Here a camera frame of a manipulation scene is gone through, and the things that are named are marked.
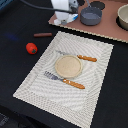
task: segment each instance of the wooden plate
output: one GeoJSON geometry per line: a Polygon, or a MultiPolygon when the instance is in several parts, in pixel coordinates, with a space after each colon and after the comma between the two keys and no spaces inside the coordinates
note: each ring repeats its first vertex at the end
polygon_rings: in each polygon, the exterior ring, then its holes
{"type": "Polygon", "coordinates": [[[76,56],[64,55],[55,63],[56,72],[63,78],[73,78],[82,71],[82,62],[76,56]]]}

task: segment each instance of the bowl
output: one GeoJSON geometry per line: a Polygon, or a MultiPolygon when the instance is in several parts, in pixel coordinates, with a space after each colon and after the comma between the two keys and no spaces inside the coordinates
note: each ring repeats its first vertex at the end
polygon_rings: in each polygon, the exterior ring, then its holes
{"type": "Polygon", "coordinates": [[[119,17],[120,25],[124,29],[128,30],[128,4],[121,6],[118,9],[118,17],[119,17]]]}
{"type": "Polygon", "coordinates": [[[63,78],[74,78],[82,71],[83,65],[81,60],[72,55],[64,55],[55,63],[55,70],[63,78]]]}

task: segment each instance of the black cable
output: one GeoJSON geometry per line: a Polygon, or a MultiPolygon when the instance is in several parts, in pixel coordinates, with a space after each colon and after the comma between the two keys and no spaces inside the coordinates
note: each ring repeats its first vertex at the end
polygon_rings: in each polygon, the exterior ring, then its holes
{"type": "Polygon", "coordinates": [[[26,2],[25,0],[20,0],[20,1],[23,2],[24,4],[28,5],[28,6],[32,7],[32,8],[36,8],[36,9],[59,11],[59,12],[67,12],[67,13],[71,13],[71,14],[75,13],[75,12],[66,11],[66,10],[60,10],[60,9],[53,9],[53,8],[46,8],[46,7],[36,6],[36,5],[33,5],[33,4],[30,4],[30,3],[26,2]]]}

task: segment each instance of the placemat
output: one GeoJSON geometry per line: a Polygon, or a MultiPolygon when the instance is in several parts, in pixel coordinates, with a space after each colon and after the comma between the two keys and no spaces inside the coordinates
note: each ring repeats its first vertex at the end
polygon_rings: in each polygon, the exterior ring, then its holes
{"type": "Polygon", "coordinates": [[[89,128],[112,49],[111,44],[59,31],[13,96],[79,127],[89,128]],[[43,75],[45,70],[57,75],[54,63],[62,55],[56,50],[97,58],[97,62],[81,60],[82,73],[71,79],[83,84],[84,90],[43,75]]]}

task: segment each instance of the silver fork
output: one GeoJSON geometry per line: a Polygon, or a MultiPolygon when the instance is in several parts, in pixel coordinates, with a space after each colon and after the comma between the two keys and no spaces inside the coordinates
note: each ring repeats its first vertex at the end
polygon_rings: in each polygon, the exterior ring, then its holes
{"type": "Polygon", "coordinates": [[[52,80],[60,80],[60,81],[62,81],[64,83],[69,84],[69,85],[72,85],[72,86],[74,86],[76,88],[85,89],[85,87],[82,84],[78,84],[78,83],[75,83],[75,82],[70,81],[70,80],[67,80],[67,79],[61,79],[61,78],[57,77],[56,75],[53,75],[50,72],[45,71],[44,75],[47,76],[49,79],[52,79],[52,80]]]}

